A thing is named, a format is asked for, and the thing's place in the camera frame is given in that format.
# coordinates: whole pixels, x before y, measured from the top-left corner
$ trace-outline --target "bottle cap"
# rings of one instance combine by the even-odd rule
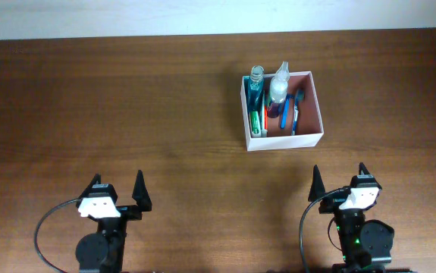
[[[279,80],[289,80],[290,73],[288,72],[288,61],[284,61],[280,68],[277,70],[277,74],[275,75]]]
[[[254,81],[260,81],[263,79],[263,72],[265,72],[265,69],[261,65],[255,65],[251,68],[251,74],[250,79]]]

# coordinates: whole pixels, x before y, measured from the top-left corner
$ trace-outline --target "white wall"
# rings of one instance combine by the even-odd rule
[[[0,39],[436,27],[436,0],[0,0]]]

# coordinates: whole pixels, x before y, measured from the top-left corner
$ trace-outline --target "toothbrush handle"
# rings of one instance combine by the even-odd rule
[[[287,123],[288,101],[289,99],[287,98],[285,100],[285,106],[281,115],[281,124],[280,124],[281,129],[285,129],[285,124]]]
[[[296,131],[296,121],[299,118],[299,109],[297,108],[297,106],[295,105],[294,109],[293,109],[293,129],[292,129],[292,136],[295,136],[295,131]]]

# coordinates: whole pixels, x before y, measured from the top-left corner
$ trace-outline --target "white bracket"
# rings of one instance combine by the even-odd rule
[[[78,212],[80,212],[81,217],[91,215],[96,219],[117,218],[121,215],[110,196],[83,198]]]
[[[365,209],[375,203],[378,193],[378,187],[351,188],[351,194],[339,209]]]

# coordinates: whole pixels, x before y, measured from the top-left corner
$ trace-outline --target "blue liquid bottle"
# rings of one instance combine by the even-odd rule
[[[248,96],[246,97],[248,112],[260,110],[260,99],[263,92],[263,72],[264,69],[260,65],[256,65],[251,69],[248,80]]]

